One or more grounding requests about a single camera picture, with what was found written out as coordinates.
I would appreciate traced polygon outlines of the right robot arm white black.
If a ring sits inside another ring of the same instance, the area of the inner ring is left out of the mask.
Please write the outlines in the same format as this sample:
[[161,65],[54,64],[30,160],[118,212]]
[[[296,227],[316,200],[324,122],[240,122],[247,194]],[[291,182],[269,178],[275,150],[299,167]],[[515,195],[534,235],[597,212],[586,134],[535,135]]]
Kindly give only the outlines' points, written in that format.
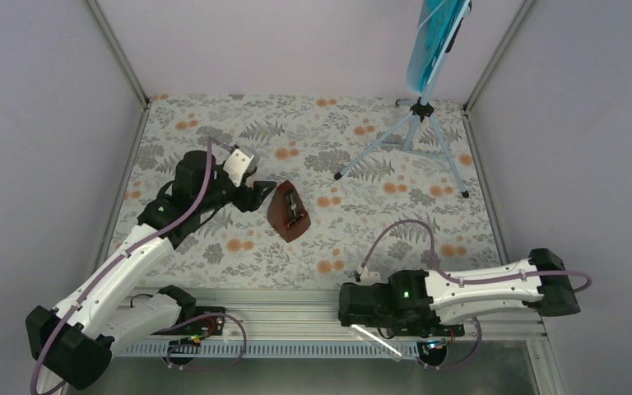
[[531,309],[542,317],[580,312],[563,260],[549,249],[499,267],[460,272],[401,270],[386,281],[367,269],[341,286],[337,319],[392,337],[462,335],[470,318]]

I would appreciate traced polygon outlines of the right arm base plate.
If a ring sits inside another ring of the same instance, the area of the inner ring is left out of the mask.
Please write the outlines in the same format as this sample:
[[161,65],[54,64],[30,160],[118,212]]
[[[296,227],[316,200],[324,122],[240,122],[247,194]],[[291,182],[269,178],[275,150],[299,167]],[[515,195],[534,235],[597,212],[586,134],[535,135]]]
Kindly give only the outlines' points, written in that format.
[[439,324],[398,324],[392,328],[378,329],[379,335],[384,339],[395,337],[460,337],[465,334],[463,325],[444,326]]

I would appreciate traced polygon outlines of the brown wooden metronome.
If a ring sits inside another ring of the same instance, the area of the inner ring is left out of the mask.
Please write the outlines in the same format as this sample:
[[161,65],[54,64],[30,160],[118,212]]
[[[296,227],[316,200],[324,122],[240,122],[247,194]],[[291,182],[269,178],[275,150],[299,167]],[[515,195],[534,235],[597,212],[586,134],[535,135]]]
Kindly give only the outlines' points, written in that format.
[[309,213],[293,183],[280,184],[267,209],[267,221],[287,243],[302,236],[311,226]]

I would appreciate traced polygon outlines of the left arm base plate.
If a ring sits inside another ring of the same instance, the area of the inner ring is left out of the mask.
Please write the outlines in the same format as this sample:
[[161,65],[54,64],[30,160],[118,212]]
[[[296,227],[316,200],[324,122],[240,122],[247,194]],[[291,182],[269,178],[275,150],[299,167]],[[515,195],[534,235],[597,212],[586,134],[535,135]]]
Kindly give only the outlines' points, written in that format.
[[153,332],[158,336],[219,337],[224,330],[226,318],[224,307],[197,306],[193,313],[181,314],[169,328]]

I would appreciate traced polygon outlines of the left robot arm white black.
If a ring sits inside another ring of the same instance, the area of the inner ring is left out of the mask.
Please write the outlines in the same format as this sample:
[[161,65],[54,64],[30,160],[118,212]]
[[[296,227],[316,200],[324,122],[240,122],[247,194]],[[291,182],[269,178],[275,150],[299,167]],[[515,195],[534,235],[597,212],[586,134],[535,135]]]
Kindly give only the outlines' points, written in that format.
[[30,391],[37,393],[40,373],[57,375],[62,385],[91,386],[121,351],[155,334],[188,334],[193,344],[200,331],[221,331],[230,319],[224,310],[202,313],[196,300],[177,286],[159,289],[150,299],[123,314],[116,309],[147,270],[231,204],[256,211],[276,188],[255,181],[256,155],[232,148],[217,163],[210,150],[189,151],[176,165],[174,178],[149,202],[119,248],[69,296],[53,308],[34,308],[26,331],[35,367]]

